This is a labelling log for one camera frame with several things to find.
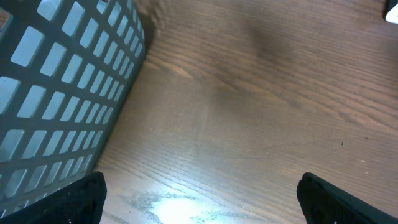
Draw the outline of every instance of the gray basket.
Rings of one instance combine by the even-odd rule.
[[[90,172],[145,56],[130,0],[0,2],[0,216]]]

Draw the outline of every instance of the wooden table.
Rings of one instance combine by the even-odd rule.
[[[305,223],[313,172],[398,217],[398,25],[384,0],[156,0],[96,170],[103,223]]]

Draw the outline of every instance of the black and white object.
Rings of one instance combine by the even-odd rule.
[[[390,0],[387,14],[386,14],[386,21],[398,24],[398,0]]]

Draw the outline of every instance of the wooden surface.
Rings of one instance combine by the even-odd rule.
[[[382,0],[144,2],[158,30],[98,161],[102,223],[305,223],[313,172],[398,217]]]

